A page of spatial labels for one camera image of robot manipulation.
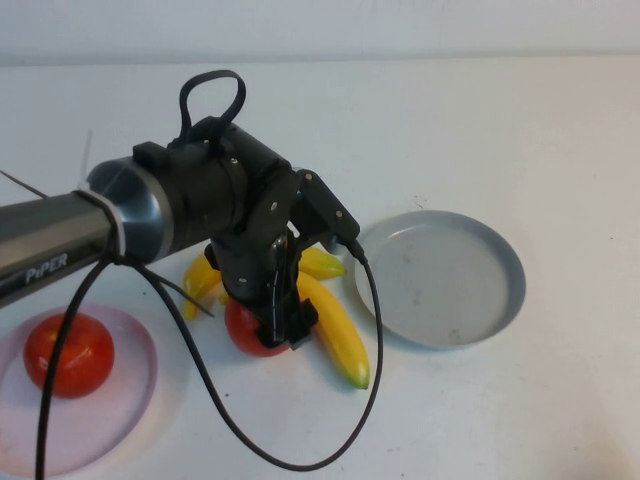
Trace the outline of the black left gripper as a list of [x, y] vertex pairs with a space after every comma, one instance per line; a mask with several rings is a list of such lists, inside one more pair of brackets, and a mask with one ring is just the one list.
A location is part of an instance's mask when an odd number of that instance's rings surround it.
[[[251, 187], [240, 164], [225, 162], [222, 168], [234, 216], [211, 238], [207, 259], [220, 270], [230, 297], [257, 317], [260, 344], [269, 351], [296, 350], [319, 319], [311, 299], [303, 300], [297, 287], [302, 252], [320, 241], [320, 214], [309, 198], [317, 175], [276, 167]], [[273, 331], [284, 331], [282, 338]]]

